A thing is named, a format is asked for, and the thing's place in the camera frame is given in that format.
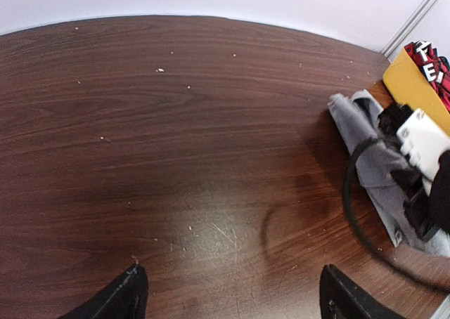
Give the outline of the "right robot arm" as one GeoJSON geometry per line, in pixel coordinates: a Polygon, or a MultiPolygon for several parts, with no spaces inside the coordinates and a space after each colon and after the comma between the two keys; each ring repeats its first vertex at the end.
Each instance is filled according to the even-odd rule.
{"type": "Polygon", "coordinates": [[[431,224],[449,234],[449,150],[439,156],[438,165],[427,201],[427,217],[431,224]]]}

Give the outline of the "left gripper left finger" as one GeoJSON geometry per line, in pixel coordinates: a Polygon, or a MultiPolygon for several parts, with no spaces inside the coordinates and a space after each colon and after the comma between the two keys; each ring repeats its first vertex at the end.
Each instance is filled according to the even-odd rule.
{"type": "Polygon", "coordinates": [[[148,276],[145,268],[136,262],[92,298],[60,318],[145,318],[147,300],[148,276]]]}

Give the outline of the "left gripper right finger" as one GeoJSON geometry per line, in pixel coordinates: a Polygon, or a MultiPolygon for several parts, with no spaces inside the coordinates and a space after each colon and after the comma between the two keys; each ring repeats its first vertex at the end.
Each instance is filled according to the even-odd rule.
{"type": "Polygon", "coordinates": [[[404,318],[382,305],[332,264],[325,265],[321,271],[319,305],[321,318],[404,318]]]}

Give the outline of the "grey long sleeve shirt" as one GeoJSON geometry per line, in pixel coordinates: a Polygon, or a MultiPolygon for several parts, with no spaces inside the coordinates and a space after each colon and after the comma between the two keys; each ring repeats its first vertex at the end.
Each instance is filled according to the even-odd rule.
{"type": "MultiPolygon", "coordinates": [[[[328,110],[347,146],[353,153],[367,138],[382,136],[378,116],[383,111],[379,102],[367,91],[346,97],[341,93],[330,97],[328,110]]],[[[356,162],[360,184],[368,193],[392,244],[405,242],[414,249],[438,256],[449,256],[449,235],[443,230],[427,242],[421,240],[404,215],[406,193],[390,175],[396,169],[408,169],[406,159],[392,145],[378,143],[367,149],[356,162]]]]}

